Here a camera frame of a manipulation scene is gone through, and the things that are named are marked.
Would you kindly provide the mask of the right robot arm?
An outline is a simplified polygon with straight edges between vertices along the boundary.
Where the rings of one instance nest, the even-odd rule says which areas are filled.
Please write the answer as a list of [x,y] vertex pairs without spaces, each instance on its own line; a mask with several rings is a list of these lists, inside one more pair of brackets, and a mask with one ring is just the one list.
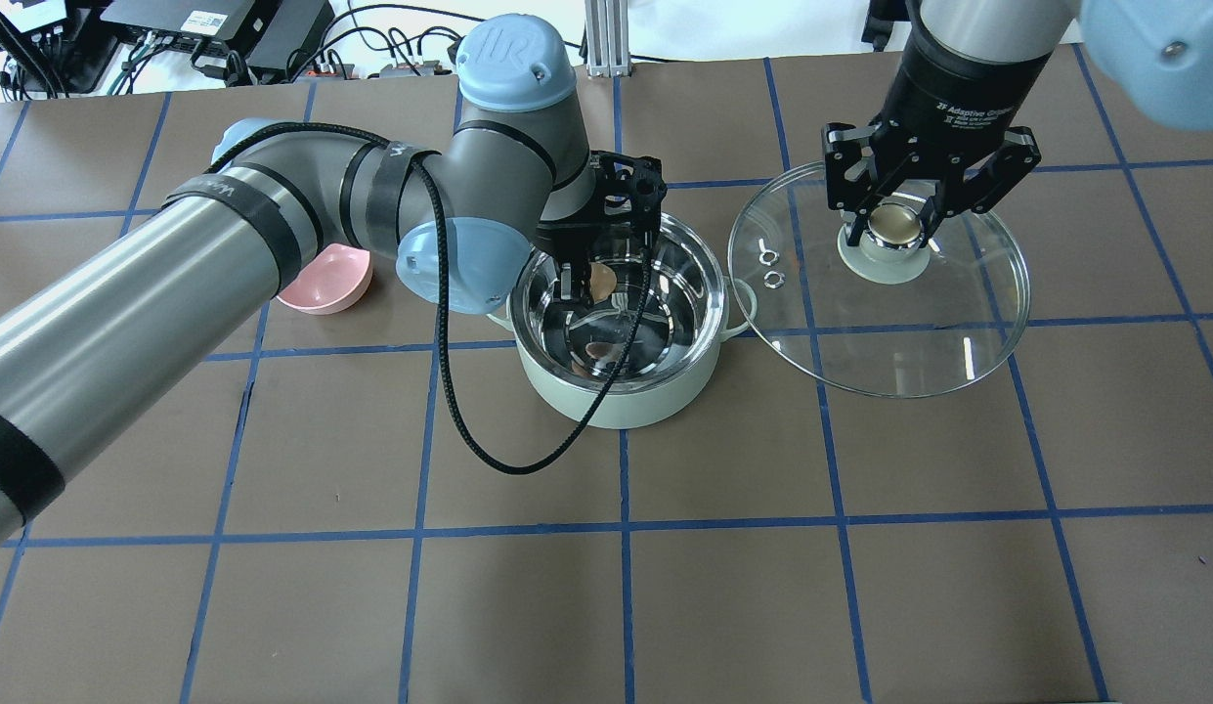
[[1090,58],[1137,109],[1164,126],[1213,132],[1213,1],[910,1],[911,25],[882,108],[865,126],[828,123],[828,206],[843,246],[910,180],[932,180],[918,232],[986,212],[1040,164],[1016,114],[1072,23]]

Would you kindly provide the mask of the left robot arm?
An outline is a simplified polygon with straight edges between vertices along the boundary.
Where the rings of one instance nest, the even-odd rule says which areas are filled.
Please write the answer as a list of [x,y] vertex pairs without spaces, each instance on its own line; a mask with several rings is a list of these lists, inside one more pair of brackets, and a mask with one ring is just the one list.
[[661,164],[590,147],[556,25],[485,19],[455,75],[444,151],[329,123],[232,129],[152,218],[0,317],[0,544],[330,244],[395,260],[442,340],[451,312],[516,300],[535,252],[576,308],[598,242],[653,252]]

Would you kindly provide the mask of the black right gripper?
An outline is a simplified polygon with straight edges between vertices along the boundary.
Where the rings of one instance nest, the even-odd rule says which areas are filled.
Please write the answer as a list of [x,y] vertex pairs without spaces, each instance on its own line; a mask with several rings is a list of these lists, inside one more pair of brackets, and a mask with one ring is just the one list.
[[1040,164],[1031,130],[1012,124],[1040,70],[1040,58],[968,58],[913,25],[879,114],[862,129],[826,125],[828,206],[845,211],[845,245],[860,246],[905,180],[938,184],[922,208],[927,249],[945,220],[1003,199]]

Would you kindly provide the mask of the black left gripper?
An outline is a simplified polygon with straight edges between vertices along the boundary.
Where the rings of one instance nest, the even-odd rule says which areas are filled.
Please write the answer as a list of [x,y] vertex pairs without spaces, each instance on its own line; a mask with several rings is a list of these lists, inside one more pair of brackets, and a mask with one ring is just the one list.
[[664,215],[664,161],[590,152],[581,169],[588,195],[563,217],[543,217],[536,228],[536,249],[558,262],[558,300],[585,302],[586,262],[602,238],[637,242],[645,267],[657,265]]

